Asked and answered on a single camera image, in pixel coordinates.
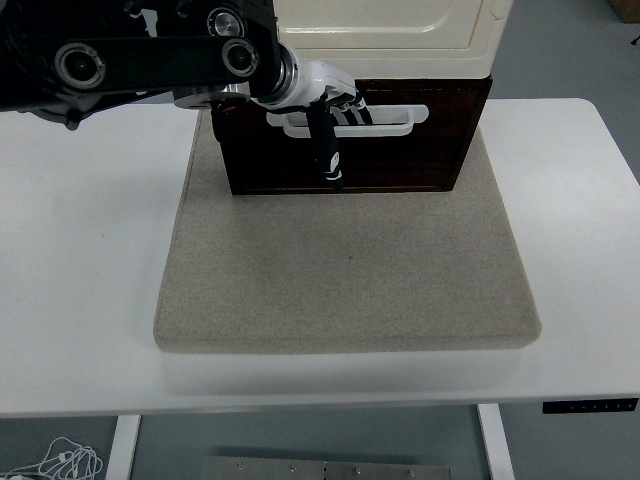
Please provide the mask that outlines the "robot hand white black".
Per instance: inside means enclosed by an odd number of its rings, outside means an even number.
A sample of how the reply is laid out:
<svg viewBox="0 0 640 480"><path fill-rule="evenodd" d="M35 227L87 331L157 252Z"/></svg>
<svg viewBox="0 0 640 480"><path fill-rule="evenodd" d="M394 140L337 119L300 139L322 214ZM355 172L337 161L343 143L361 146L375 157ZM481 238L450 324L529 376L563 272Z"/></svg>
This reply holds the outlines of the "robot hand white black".
<svg viewBox="0 0 640 480"><path fill-rule="evenodd" d="M302 112L317 165L331 187L342 190L339 147L330 109L345 113L351 125L373 124L355 80L332 65L303 61L294 55L281 60L281 74L279 85L270 94L253 101L274 114Z"/></svg>

